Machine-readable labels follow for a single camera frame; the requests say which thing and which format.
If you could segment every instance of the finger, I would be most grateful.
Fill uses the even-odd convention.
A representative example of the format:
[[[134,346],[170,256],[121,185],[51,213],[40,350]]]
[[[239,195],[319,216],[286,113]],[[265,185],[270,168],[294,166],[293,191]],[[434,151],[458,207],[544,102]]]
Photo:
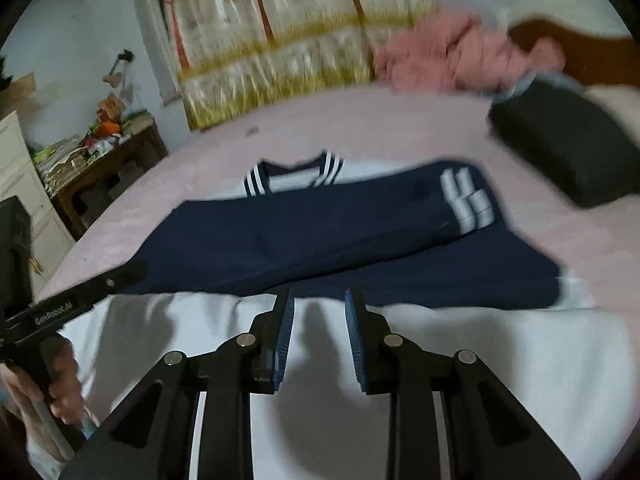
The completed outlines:
[[[56,377],[56,380],[49,386],[49,393],[51,394],[51,397],[54,399],[61,399],[62,397],[69,395],[81,395],[82,387],[78,377],[76,377],[77,368],[77,365],[75,368],[68,368]]]
[[[2,371],[2,378],[10,391],[18,390],[33,402],[44,400],[44,396],[39,387],[22,368],[14,365],[5,367]]]
[[[29,399],[29,397],[27,397],[24,393],[22,393],[18,388],[16,388],[15,386],[11,386],[10,384],[7,384],[6,389],[9,391],[9,394],[11,395],[12,399],[15,401],[18,408],[20,408],[21,412],[25,413],[33,409],[33,404],[31,403],[31,400]]]
[[[80,395],[56,400],[51,403],[51,413],[65,424],[79,422],[84,413],[84,400]]]
[[[74,347],[69,339],[65,339],[64,343],[60,346],[58,355],[53,359],[52,366],[55,371],[62,372],[72,364],[75,364],[77,369],[78,363],[76,363],[74,359]]]

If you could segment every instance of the white drawer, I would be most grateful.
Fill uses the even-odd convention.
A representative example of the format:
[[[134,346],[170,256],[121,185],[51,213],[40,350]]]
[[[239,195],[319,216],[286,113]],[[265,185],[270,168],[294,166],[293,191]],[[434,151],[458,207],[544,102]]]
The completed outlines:
[[[0,121],[0,171],[12,160],[28,160],[29,152],[22,138],[18,115],[14,112]]]
[[[14,195],[20,198],[20,202],[31,216],[33,224],[39,222],[42,216],[51,209],[49,197],[30,162],[18,167],[4,182],[0,182],[0,200]]]
[[[44,285],[73,244],[73,239],[53,209],[32,228],[31,274],[34,292],[36,281]]]

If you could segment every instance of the metal pivot screw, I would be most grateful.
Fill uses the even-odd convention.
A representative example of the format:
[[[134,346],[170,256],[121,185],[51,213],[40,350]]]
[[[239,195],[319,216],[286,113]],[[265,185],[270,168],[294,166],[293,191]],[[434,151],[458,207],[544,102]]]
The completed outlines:
[[[182,361],[182,354],[175,350],[164,355],[164,363],[169,366],[177,365],[180,361]]]
[[[240,334],[236,339],[236,343],[240,346],[251,346],[255,343],[255,335],[253,334]]]
[[[463,350],[458,353],[458,360],[465,365],[472,365],[476,362],[476,354],[471,350]]]
[[[384,341],[387,346],[400,346],[402,344],[402,336],[399,336],[398,334],[385,335]]]

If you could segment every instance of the clutter on table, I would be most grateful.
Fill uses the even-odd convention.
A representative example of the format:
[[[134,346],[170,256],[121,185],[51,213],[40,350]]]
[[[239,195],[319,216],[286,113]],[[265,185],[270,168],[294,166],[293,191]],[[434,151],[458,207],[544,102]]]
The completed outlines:
[[[87,133],[60,140],[36,153],[33,163],[50,198],[96,160],[154,122],[146,110],[122,117],[124,105],[114,95],[98,104],[98,121]]]

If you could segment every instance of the drawer handle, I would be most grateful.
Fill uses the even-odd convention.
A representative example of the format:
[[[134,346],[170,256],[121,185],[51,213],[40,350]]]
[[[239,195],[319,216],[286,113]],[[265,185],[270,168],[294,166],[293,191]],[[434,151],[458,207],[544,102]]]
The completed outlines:
[[[29,258],[29,264],[31,265],[31,269],[33,269],[33,272],[35,272],[37,275],[42,276],[44,274],[44,269],[40,265],[38,259],[34,256],[31,256]]]

